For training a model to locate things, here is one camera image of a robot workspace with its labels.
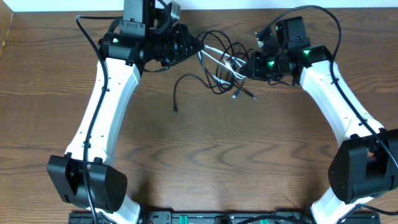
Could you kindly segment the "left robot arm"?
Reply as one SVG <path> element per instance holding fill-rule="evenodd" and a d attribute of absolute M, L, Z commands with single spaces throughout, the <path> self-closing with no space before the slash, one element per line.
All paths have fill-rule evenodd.
<path fill-rule="evenodd" d="M 111 17 L 108 31 L 92 43 L 98 64 L 88 106 L 64 155 L 47 164 L 60 198 L 91 211 L 84 223 L 143 220 L 140 205 L 127 194 L 127 177 L 114 166 L 116 142 L 146 63 L 156 60 L 166 71 L 203 49 L 179 19 L 175 1 L 161 8 L 154 1 L 125 1 L 123 14 Z"/>

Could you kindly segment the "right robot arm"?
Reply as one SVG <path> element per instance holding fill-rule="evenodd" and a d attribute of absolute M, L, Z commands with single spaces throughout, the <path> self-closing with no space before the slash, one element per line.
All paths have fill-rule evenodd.
<path fill-rule="evenodd" d="M 397 131 L 386 130 L 359 102 L 324 45 L 312 45 L 303 19 L 272 23 L 256 34 L 255 51 L 241 72 L 271 85 L 286 75 L 306 91 L 328 121 L 338 151 L 329 188 L 310 206 L 314 223 L 343 223 L 358 208 L 397 188 Z"/>

